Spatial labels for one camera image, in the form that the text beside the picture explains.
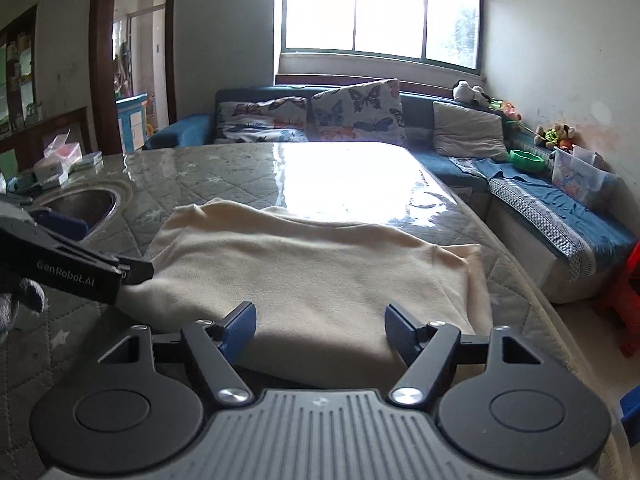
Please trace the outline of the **cream knit garment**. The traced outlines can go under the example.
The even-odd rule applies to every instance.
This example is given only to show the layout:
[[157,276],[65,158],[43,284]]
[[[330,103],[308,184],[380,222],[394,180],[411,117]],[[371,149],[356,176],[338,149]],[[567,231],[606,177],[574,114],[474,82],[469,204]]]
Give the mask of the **cream knit garment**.
[[470,335],[492,326],[480,246],[434,245],[391,226],[211,200],[175,209],[146,254],[154,274],[119,291],[122,312],[175,332],[250,301],[257,330],[240,365],[313,387],[396,382],[405,367],[385,337],[389,304]]

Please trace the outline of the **round metal table recess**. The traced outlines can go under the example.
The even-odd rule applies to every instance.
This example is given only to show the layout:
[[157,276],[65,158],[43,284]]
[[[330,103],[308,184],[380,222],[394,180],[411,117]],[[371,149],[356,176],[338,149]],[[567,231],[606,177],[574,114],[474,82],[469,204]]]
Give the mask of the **round metal table recess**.
[[87,223],[92,240],[121,214],[134,196],[126,183],[74,184],[44,193],[26,206],[28,212],[53,211]]

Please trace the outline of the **white tissue box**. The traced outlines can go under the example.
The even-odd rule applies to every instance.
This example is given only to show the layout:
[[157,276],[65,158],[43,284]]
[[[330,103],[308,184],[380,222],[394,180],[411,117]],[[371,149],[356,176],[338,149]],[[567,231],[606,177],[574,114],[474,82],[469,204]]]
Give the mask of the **white tissue box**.
[[68,142],[69,135],[70,131],[58,134],[43,150],[42,159],[34,166],[38,183],[68,174],[70,168],[81,161],[84,156],[81,146],[78,142]]

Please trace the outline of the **small blue plastic stool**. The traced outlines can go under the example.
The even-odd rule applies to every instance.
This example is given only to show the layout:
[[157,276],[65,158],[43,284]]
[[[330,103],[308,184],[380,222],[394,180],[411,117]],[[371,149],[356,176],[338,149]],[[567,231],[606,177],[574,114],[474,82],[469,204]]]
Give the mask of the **small blue plastic stool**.
[[622,422],[629,446],[640,442],[640,386],[635,386],[620,398]]

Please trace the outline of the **blue corner sofa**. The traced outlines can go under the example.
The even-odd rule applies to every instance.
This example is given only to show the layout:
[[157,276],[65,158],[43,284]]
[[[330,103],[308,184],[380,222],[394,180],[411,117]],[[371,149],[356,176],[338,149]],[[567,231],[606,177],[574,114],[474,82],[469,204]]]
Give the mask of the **blue corner sofa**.
[[475,160],[450,159],[432,147],[432,96],[403,93],[408,120],[408,151],[431,174],[462,198],[512,252],[551,302],[589,298],[608,284],[622,261],[600,268],[589,245],[563,220],[515,184],[494,182],[477,170]]

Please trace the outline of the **red plastic stool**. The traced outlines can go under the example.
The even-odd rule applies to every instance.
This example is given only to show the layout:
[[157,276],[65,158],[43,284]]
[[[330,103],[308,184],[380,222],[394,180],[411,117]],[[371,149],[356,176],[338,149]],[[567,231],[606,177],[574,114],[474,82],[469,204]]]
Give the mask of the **red plastic stool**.
[[634,245],[627,259],[611,274],[604,286],[601,302],[612,309],[625,328],[620,352],[631,358],[639,351],[639,243]]

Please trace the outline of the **blue cloth on sofa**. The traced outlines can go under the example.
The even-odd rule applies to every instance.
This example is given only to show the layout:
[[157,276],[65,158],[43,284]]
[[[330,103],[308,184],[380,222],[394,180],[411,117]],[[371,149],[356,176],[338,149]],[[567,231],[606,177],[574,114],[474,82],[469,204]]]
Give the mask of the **blue cloth on sofa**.
[[490,158],[477,159],[474,165],[488,182],[506,179],[548,207],[589,245],[600,268],[622,261],[634,248],[637,239],[626,226],[607,212],[586,208],[544,178],[524,174],[507,162]]

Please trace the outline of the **small butterfly print cushion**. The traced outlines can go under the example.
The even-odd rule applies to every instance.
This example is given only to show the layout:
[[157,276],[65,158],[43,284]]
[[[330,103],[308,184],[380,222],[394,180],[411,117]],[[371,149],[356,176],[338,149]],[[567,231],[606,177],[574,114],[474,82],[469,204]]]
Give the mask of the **small butterfly print cushion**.
[[217,108],[217,144],[307,142],[305,98],[264,102],[223,102]]

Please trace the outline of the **clear plastic storage box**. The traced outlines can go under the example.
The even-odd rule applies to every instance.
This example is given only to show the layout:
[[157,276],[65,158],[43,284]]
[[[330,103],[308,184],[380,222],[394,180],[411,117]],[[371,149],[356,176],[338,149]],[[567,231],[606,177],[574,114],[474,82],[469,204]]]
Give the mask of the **clear plastic storage box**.
[[617,186],[618,175],[562,151],[554,150],[552,184],[582,206],[605,210]]

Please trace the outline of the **green plastic bowl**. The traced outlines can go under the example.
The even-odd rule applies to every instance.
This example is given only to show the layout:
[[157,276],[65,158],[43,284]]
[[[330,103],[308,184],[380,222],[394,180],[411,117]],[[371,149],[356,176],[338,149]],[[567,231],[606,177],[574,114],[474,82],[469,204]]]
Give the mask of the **green plastic bowl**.
[[547,167],[547,163],[542,157],[523,150],[511,150],[509,162],[518,171],[528,174],[540,174]]

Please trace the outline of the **brown plush toys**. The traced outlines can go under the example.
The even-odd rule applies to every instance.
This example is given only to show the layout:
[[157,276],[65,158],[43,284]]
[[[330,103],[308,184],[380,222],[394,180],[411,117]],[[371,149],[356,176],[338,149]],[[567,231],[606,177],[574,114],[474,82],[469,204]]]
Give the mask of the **brown plush toys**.
[[576,130],[567,124],[555,124],[546,129],[538,126],[534,134],[536,145],[543,145],[547,150],[558,148],[564,152],[570,152],[574,146]]

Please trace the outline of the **orange green plush toy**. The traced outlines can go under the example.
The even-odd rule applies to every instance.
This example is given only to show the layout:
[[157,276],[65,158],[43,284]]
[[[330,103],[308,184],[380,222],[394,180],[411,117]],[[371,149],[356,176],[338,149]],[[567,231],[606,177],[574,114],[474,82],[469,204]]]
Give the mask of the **orange green plush toy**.
[[510,101],[492,99],[489,102],[489,108],[499,112],[509,122],[520,122],[522,120],[521,114]]

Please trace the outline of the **white black plush toy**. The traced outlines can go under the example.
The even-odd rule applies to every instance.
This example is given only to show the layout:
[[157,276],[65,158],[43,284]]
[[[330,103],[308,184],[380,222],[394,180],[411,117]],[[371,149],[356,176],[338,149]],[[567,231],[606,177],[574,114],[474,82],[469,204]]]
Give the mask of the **white black plush toy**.
[[463,104],[475,104],[488,107],[490,96],[481,86],[471,86],[466,80],[459,80],[452,88],[454,100]]

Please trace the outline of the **dark wooden door frame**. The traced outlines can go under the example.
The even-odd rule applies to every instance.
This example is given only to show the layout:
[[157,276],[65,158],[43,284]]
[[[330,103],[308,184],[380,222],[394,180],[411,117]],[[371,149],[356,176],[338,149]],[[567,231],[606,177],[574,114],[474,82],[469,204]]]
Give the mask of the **dark wooden door frame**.
[[96,146],[120,154],[115,101],[146,93],[148,137],[177,118],[175,0],[90,0],[89,79]]

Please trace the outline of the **window with green frame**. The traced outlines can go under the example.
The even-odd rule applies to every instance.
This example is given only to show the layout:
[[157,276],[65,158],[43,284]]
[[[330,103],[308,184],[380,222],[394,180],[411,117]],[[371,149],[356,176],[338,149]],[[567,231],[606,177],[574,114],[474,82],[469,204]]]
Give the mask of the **window with green frame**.
[[476,72],[483,0],[282,0],[288,53],[373,55]]

